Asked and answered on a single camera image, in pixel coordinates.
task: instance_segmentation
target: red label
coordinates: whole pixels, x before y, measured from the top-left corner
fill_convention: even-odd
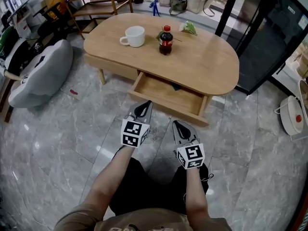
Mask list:
[[[163,41],[163,40],[159,39],[159,44],[161,46],[172,46],[172,41]]]

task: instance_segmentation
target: white chair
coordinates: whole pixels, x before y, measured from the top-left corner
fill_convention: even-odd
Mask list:
[[[9,103],[16,108],[29,108],[47,102],[65,82],[73,62],[73,48],[66,40],[58,41],[37,55],[21,72],[12,76],[2,69],[0,72],[14,82]]]

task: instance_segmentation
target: gray tile floor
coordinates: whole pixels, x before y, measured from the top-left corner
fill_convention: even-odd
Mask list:
[[[102,86],[83,62],[81,38],[70,41],[75,59],[61,90],[44,106],[15,109],[1,126],[0,217],[14,230],[52,230],[85,198],[119,148],[121,119],[133,103],[131,81],[107,73]],[[207,192],[210,216],[225,217],[235,231],[283,230],[297,206],[308,141],[291,142],[283,131],[273,112],[283,98],[268,82],[248,97],[234,90],[212,101],[209,127],[195,126],[215,175]],[[149,138],[133,155],[162,183],[179,166],[174,119],[154,110]]]

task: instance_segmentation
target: person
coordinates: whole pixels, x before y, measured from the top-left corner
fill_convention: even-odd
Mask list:
[[[86,199],[62,217],[54,231],[230,231],[223,218],[207,209],[208,169],[176,171],[158,184],[132,158],[135,148],[122,146],[93,183]],[[115,217],[103,221],[110,206]]]

